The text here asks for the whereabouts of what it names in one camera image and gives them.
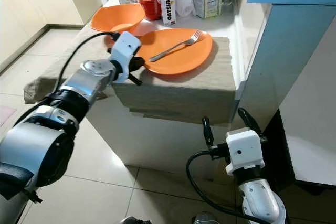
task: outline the pink mat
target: pink mat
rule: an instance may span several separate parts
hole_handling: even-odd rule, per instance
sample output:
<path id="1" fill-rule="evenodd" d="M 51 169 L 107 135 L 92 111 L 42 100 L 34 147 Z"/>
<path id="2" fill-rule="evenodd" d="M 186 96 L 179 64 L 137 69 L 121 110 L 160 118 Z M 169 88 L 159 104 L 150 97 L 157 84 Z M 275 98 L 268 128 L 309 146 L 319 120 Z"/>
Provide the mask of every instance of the pink mat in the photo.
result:
<path id="1" fill-rule="evenodd" d="M 0 106 L 0 127 L 10 118 L 16 111 L 15 108 Z"/>

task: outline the silver fork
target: silver fork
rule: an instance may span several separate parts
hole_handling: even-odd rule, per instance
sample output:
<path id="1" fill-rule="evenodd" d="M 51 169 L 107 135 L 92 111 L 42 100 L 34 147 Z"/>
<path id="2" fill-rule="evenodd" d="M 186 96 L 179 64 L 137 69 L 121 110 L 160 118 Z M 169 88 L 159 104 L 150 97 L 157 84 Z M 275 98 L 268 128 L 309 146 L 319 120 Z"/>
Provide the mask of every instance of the silver fork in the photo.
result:
<path id="1" fill-rule="evenodd" d="M 166 55 L 166 53 L 168 53 L 169 51 L 173 50 L 174 48 L 180 46 L 180 45 L 187 45 L 187 46 L 190 46 L 194 43 L 196 43 L 198 41 L 198 39 L 200 38 L 200 35 L 202 34 L 202 31 L 201 30 L 197 30 L 191 37 L 190 39 L 184 41 L 184 42 L 181 42 L 181 43 L 178 43 L 177 45 L 173 46 L 172 48 L 158 54 L 158 55 L 155 55 L 153 56 L 152 58 L 149 58 L 149 61 L 151 62 L 154 62 L 154 61 L 157 61 L 159 59 L 161 59 L 162 57 L 164 57 Z"/>

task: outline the orange bowl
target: orange bowl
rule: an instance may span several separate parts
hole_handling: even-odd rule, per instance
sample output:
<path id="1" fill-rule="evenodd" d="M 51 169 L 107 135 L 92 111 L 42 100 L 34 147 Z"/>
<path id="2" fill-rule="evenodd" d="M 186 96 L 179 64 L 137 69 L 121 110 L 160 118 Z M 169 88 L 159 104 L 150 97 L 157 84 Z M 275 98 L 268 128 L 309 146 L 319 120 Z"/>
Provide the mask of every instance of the orange bowl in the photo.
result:
<path id="1" fill-rule="evenodd" d="M 145 18 L 140 4 L 114 5 L 99 8 L 91 20 L 91 28 L 97 31 L 129 31 Z"/>

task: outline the beige tablecloth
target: beige tablecloth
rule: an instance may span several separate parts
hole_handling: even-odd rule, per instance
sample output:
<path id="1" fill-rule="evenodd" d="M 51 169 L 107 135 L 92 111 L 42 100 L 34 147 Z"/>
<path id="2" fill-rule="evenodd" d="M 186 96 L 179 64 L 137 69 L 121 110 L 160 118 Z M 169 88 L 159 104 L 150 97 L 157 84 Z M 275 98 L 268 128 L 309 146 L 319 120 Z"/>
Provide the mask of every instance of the beige tablecloth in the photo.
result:
<path id="1" fill-rule="evenodd" d="M 57 63 L 24 88 L 26 103 L 39 101 L 52 91 L 66 59 L 79 43 L 95 33 L 97 31 L 89 25 L 82 29 Z M 195 70 L 176 76 L 160 76 L 142 67 L 133 74 L 143 81 L 143 85 L 136 86 L 129 80 L 113 85 L 118 98 L 131 112 L 146 117 L 201 123 L 202 117 L 207 115 L 212 124 L 228 123 L 235 97 L 229 40 L 226 37 L 213 40 L 210 56 Z M 64 79 L 84 60 L 107 58 L 108 55 L 102 37 L 89 41 L 68 65 Z"/>

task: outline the orange plate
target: orange plate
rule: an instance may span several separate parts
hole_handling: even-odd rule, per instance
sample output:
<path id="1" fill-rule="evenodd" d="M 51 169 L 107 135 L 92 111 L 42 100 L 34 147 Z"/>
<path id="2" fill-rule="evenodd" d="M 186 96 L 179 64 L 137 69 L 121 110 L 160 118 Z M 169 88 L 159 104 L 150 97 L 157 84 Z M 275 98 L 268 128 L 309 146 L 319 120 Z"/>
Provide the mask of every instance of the orange plate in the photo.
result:
<path id="1" fill-rule="evenodd" d="M 129 31 L 144 19 L 145 11 L 140 4 L 115 5 L 99 8 L 91 20 L 91 28 L 97 31 Z"/>
<path id="2" fill-rule="evenodd" d="M 202 64 L 212 48 L 210 34 L 203 32 L 200 41 L 191 45 L 181 45 L 170 51 L 165 57 L 155 62 L 149 58 L 189 39 L 197 29 L 176 28 L 152 31 L 140 38 L 141 48 L 138 56 L 145 60 L 145 67 L 159 74 L 185 73 Z"/>

